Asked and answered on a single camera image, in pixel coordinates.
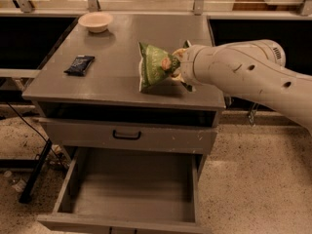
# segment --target green chip bag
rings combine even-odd
[[[148,87],[171,76],[180,67],[180,61],[174,55],[155,46],[144,43],[138,44],[141,54],[139,90],[143,92]]]

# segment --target floor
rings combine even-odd
[[[15,106],[35,113],[32,106]],[[225,111],[214,150],[199,180],[202,226],[214,234],[310,234],[312,229],[312,137],[275,112],[260,111],[251,126],[245,111]],[[0,155],[33,158],[44,141],[6,105],[0,104]],[[38,117],[25,116],[44,132]],[[25,178],[29,171],[14,171]],[[49,214],[63,174],[44,166],[29,204],[0,176],[0,233],[63,234],[36,221]]]

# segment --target plastic bottle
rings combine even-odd
[[[4,177],[18,193],[23,192],[23,189],[26,187],[25,180],[19,176],[15,176],[11,171],[6,171]]]

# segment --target closed drawer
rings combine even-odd
[[[98,148],[209,154],[215,128],[42,118],[53,143]]]
[[[78,148],[51,215],[51,230],[101,234],[208,233],[198,225],[191,154]]]

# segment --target gray tabletop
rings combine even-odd
[[[204,16],[113,14],[108,30],[90,33],[76,25],[22,96],[33,101],[176,107],[191,109],[223,108],[223,94],[214,86],[199,86],[187,92],[170,78],[141,93],[138,42],[168,52],[181,48],[185,40],[211,45]],[[76,56],[95,56],[85,77],[63,73]]]

